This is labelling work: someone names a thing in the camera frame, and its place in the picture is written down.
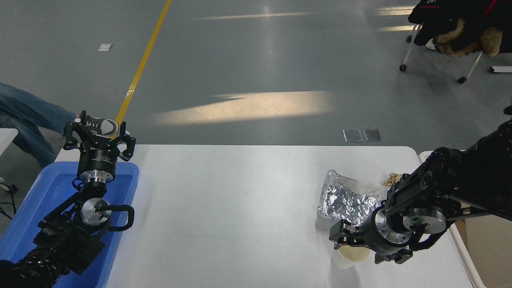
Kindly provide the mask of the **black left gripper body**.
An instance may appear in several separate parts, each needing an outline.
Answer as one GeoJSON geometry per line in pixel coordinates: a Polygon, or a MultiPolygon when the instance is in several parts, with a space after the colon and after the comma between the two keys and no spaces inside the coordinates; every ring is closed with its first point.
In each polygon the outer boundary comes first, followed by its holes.
{"type": "Polygon", "coordinates": [[[118,148],[107,148],[106,143],[99,142],[98,148],[92,142],[82,142],[79,146],[80,157],[78,174],[88,171],[104,171],[109,174],[116,173],[117,158],[120,154],[118,148]]]}

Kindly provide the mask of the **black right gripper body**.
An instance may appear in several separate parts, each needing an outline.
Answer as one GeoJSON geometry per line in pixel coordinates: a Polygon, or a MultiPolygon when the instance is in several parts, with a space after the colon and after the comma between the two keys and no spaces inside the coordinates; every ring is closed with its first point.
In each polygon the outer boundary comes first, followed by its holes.
{"type": "Polygon", "coordinates": [[[391,255],[400,250],[399,233],[394,231],[382,214],[372,214],[357,229],[364,244],[377,254],[391,255]]]}

